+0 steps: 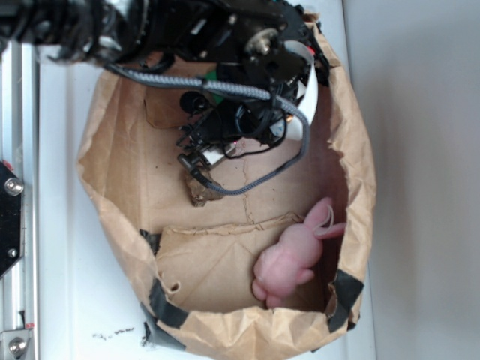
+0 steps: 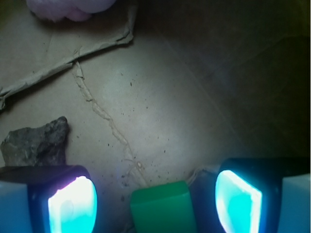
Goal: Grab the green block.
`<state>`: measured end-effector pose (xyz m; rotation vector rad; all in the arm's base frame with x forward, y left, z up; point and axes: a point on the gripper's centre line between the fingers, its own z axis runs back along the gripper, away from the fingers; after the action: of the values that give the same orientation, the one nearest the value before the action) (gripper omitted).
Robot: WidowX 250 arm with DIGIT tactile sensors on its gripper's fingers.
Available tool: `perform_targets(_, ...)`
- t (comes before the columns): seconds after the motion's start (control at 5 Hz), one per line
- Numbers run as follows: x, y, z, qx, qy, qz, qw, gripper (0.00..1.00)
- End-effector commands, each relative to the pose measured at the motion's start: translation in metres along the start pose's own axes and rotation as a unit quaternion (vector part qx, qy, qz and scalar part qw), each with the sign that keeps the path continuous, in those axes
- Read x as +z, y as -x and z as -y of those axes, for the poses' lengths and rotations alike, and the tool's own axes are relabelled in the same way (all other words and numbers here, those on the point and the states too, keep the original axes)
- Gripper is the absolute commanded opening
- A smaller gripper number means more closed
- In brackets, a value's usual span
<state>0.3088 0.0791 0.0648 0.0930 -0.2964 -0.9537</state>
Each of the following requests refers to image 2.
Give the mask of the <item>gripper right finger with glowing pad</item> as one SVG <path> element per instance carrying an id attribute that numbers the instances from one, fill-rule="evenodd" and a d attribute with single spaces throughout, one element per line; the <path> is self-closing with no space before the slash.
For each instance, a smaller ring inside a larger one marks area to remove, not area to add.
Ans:
<path id="1" fill-rule="evenodd" d="M 216 177 L 215 204 L 226 233 L 309 233 L 310 159 L 229 158 Z"/>

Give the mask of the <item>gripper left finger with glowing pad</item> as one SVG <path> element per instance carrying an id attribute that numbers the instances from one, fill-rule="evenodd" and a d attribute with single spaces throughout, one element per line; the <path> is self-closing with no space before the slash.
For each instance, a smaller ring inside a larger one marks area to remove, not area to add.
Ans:
<path id="1" fill-rule="evenodd" d="M 97 206 L 96 187 L 83 166 L 0 169 L 2 233 L 91 233 Z"/>

